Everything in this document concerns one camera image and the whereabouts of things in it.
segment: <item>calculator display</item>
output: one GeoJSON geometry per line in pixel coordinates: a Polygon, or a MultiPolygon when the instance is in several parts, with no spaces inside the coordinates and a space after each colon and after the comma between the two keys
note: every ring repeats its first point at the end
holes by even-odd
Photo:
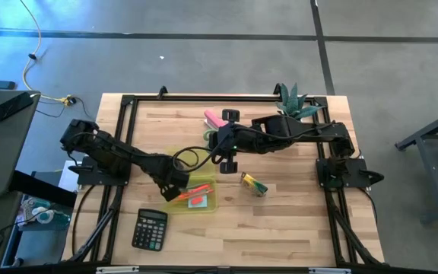
{"type": "Polygon", "coordinates": [[[154,213],[154,212],[147,212],[147,211],[140,212],[140,216],[149,217],[149,218],[158,218],[160,220],[165,219],[165,216],[162,214],[158,214],[158,213],[154,213]]]}

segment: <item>red object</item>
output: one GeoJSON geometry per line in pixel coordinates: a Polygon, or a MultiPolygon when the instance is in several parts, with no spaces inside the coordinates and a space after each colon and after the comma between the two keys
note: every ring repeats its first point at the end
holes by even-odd
{"type": "Polygon", "coordinates": [[[195,189],[190,189],[187,193],[182,193],[179,195],[179,197],[177,198],[177,201],[181,201],[184,199],[189,199],[192,198],[194,196],[201,196],[201,195],[205,195],[207,193],[211,193],[213,192],[214,189],[211,188],[211,185],[209,185],[208,183],[202,186],[198,186],[195,189]]]}
{"type": "Polygon", "coordinates": [[[197,205],[198,203],[201,203],[202,201],[204,201],[204,199],[202,198],[202,196],[199,196],[197,198],[192,199],[191,203],[193,205],[197,205]]]}

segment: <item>pink marker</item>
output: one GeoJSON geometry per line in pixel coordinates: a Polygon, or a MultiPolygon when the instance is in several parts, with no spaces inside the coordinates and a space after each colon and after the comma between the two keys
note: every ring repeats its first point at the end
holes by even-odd
{"type": "Polygon", "coordinates": [[[226,122],[217,118],[210,110],[204,111],[204,115],[205,118],[207,118],[208,123],[212,126],[215,126],[216,129],[219,129],[220,127],[226,125],[226,122]]]}

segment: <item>yellow cable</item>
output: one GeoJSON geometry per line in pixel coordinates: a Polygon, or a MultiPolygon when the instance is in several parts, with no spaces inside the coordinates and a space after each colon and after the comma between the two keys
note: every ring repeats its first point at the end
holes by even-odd
{"type": "MultiPolygon", "coordinates": [[[[30,16],[31,16],[32,19],[33,19],[33,22],[35,22],[36,28],[37,28],[37,30],[38,30],[38,46],[36,46],[36,49],[31,53],[31,54],[33,54],[33,55],[36,55],[37,52],[38,52],[38,49],[40,49],[40,46],[41,46],[41,44],[42,44],[42,32],[41,32],[41,30],[40,30],[40,26],[38,25],[37,20],[35,19],[35,17],[34,17],[33,14],[31,13],[30,9],[29,9],[29,8],[27,7],[27,5],[23,2],[23,0],[20,0],[20,2],[21,2],[21,4],[23,4],[24,8],[27,9],[28,13],[30,14],[30,16]]],[[[28,72],[28,65],[30,64],[30,62],[31,62],[31,58],[28,57],[28,62],[27,62],[27,64],[24,66],[24,69],[23,69],[22,78],[23,78],[23,83],[24,83],[24,85],[27,86],[27,89],[30,90],[30,91],[32,91],[33,89],[32,89],[32,88],[29,86],[29,84],[27,83],[27,72],[28,72]]]]}
{"type": "MultiPolygon", "coordinates": [[[[35,22],[36,29],[38,30],[38,45],[36,46],[36,49],[31,53],[32,55],[36,55],[37,52],[38,52],[38,49],[40,49],[40,46],[42,45],[42,31],[40,30],[40,26],[38,25],[38,22],[37,22],[36,18],[33,16],[33,14],[31,13],[30,9],[27,7],[27,5],[23,2],[23,0],[20,0],[20,2],[21,2],[21,4],[23,4],[24,8],[30,14],[31,18],[33,19],[33,22],[35,22]]],[[[22,76],[21,76],[23,78],[24,85],[27,86],[27,89],[30,90],[30,91],[32,91],[33,89],[31,88],[31,86],[27,82],[27,73],[30,70],[28,68],[28,66],[30,65],[31,60],[32,59],[28,56],[28,62],[24,66],[23,73],[22,73],[22,76]]],[[[40,97],[48,99],[48,100],[56,100],[56,101],[61,102],[63,104],[67,104],[67,100],[68,100],[67,97],[56,98],[56,97],[50,97],[50,96],[43,95],[43,94],[41,94],[40,97]]]]}

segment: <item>calculator keypad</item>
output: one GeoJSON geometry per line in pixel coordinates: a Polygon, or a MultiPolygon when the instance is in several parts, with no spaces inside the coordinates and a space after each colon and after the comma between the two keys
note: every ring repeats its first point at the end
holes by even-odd
{"type": "Polygon", "coordinates": [[[166,222],[138,217],[132,246],[144,250],[160,251],[165,238],[166,222]]]}

